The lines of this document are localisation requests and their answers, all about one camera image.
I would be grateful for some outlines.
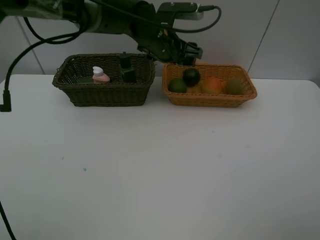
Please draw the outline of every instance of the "electrical cord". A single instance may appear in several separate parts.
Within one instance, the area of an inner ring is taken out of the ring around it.
[[[90,17],[89,11],[85,7],[84,7],[83,11],[84,11],[85,17],[86,17],[86,24],[83,23],[83,20],[81,18],[79,31],[73,32],[73,33],[68,33],[68,34],[63,34],[63,35],[59,35],[59,36],[49,37],[47,39],[40,40],[40,41],[30,45],[16,59],[14,59],[14,61],[10,65],[10,67],[9,67],[9,69],[7,71],[6,77],[5,77],[4,91],[3,91],[3,104],[0,105],[0,112],[11,112],[11,95],[10,95],[10,91],[9,91],[9,83],[10,83],[11,74],[12,74],[15,66],[17,65],[17,63],[28,52],[30,52],[32,49],[36,48],[37,46],[40,46],[40,45],[46,44],[46,43],[48,43],[48,44],[50,44],[50,43],[51,44],[65,44],[65,43],[71,42],[72,40],[74,40],[77,37],[79,37],[91,25],[91,17]],[[61,40],[59,42],[52,43],[54,40],[60,40],[60,39],[65,39],[65,40]]]
[[[183,34],[196,34],[196,33],[201,33],[201,32],[204,32],[206,30],[209,30],[211,29],[214,25],[216,25],[220,18],[221,18],[221,15],[222,15],[222,10],[220,7],[218,6],[203,6],[202,7],[202,12],[205,12],[205,11],[210,11],[210,10],[214,10],[214,9],[217,9],[218,10],[218,17],[216,18],[216,20],[211,23],[210,25],[206,26],[206,27],[203,27],[203,28],[200,28],[200,29],[195,29],[195,30],[186,30],[186,29],[179,29],[179,28],[173,28],[173,27],[170,27],[170,26],[165,26],[165,25],[161,25],[159,23],[156,23],[154,21],[150,21],[144,17],[140,17],[138,15],[135,15],[131,12],[128,12],[128,11],[125,11],[125,10],[122,10],[120,8],[117,8],[115,6],[112,6],[111,4],[109,3],[106,3],[106,2],[103,2],[101,0],[90,0],[91,2],[93,3],[96,3],[96,4],[99,4],[99,5],[102,5],[102,6],[105,6],[107,8],[110,8],[122,15],[126,15],[132,19],[135,19],[137,21],[140,21],[140,22],[144,22],[145,24],[148,24],[150,26],[153,26],[153,27],[157,27],[157,28],[160,28],[160,29],[166,29],[166,30],[169,30],[169,31],[175,31],[176,33],[183,33]]]
[[[16,237],[15,237],[14,233],[12,232],[12,229],[11,229],[11,227],[10,227],[9,221],[8,221],[8,219],[7,219],[5,210],[4,210],[4,208],[2,207],[1,201],[0,201],[0,213],[1,213],[2,219],[3,219],[3,221],[4,221],[5,227],[6,227],[6,229],[8,230],[8,233],[9,233],[9,235],[10,235],[10,238],[11,238],[12,240],[16,240]]]
[[[28,27],[28,29],[30,30],[30,32],[39,40],[41,41],[45,41],[45,39],[41,36],[39,36],[36,31],[34,30],[34,28],[31,26],[30,22],[29,22],[29,19],[27,17],[24,17],[23,18],[26,26]],[[81,21],[80,23],[80,30],[84,28],[84,23],[83,21]],[[75,39],[75,37],[70,37],[66,40],[61,40],[61,41],[45,41],[47,44],[53,44],[53,45],[58,45],[58,44],[66,44],[66,43],[69,43],[71,41],[73,41]]]

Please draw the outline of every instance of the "green fruit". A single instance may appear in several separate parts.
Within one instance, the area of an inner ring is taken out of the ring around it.
[[[230,95],[243,95],[244,94],[244,86],[242,85],[241,79],[239,78],[231,78],[225,86],[226,94]]]
[[[173,93],[186,93],[187,85],[180,77],[172,79],[169,83],[168,89]]]

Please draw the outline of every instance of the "orange fruit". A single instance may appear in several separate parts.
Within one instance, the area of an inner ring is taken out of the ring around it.
[[[222,94],[224,86],[219,78],[209,77],[202,81],[202,92],[204,94]]]

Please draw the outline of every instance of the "white wall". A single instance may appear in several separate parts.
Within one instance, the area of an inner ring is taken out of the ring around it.
[[[1,22],[0,35],[0,82],[2,82],[13,60],[25,50],[29,44],[15,17],[6,17]],[[34,54],[29,52],[17,64],[13,73],[42,74],[42,71]]]
[[[320,1],[281,0],[250,69],[252,78],[320,84]]]
[[[150,0],[156,9],[162,2]],[[188,41],[196,42],[204,50],[203,62],[219,64],[239,64],[249,69],[259,43],[267,28],[278,0],[198,0],[203,5],[218,5],[222,8],[222,18],[212,29],[197,34],[180,34]],[[217,16],[208,12],[202,21],[177,21],[175,27],[195,29],[210,24]],[[31,19],[34,29],[44,38],[76,31],[67,21]],[[32,43],[37,40],[23,28]],[[42,45],[35,53],[46,74],[54,74],[64,59],[81,53],[137,53],[137,44],[125,35],[84,33],[73,42],[64,45]]]

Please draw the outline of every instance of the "dark green fruit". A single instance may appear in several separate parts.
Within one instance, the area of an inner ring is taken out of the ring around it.
[[[200,82],[200,72],[195,68],[188,68],[183,72],[183,81],[187,87],[192,88]]]
[[[237,77],[231,78],[226,83],[225,92],[230,95],[243,95],[244,86],[242,85],[241,79]]]
[[[173,93],[186,93],[187,85],[181,77],[176,77],[170,81],[168,89]]]

